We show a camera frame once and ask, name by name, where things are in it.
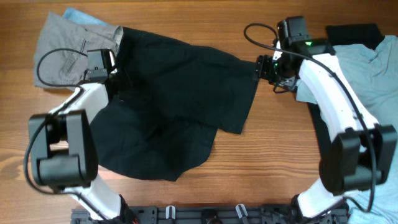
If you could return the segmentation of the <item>black shorts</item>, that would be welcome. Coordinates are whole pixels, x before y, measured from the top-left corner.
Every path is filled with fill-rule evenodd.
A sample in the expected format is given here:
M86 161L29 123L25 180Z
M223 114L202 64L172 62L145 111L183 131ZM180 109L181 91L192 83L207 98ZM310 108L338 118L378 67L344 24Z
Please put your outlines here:
M218 130L243 131L254 62L125 28L116 63L119 91L90 124L100 166L175 181L208 159Z

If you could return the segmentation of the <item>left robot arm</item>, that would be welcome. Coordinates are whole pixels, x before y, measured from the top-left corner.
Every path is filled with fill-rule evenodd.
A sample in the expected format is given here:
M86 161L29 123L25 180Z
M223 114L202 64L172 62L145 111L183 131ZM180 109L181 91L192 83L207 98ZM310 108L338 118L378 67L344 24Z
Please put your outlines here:
M111 49L89 50L82 81L74 93L48 113L29 118L24 156L28 185L45 195L69 195L93 223L139 223L123 197L98 174L98 156L90 123L109 103L109 77L116 69Z

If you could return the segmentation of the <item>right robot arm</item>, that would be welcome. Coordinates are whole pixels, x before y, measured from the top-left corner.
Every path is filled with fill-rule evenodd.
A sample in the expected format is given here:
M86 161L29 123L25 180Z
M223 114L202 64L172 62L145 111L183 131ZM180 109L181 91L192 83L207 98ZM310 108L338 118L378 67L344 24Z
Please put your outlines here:
M302 16L288 17L274 29L273 55L257 59L257 76L275 93L296 92L304 84L314 96L328 130L321 151L319 179L292 200L293 222L313 221L362 192L376 195L389 177L397 131L382 125L350 87L333 46L314 39Z

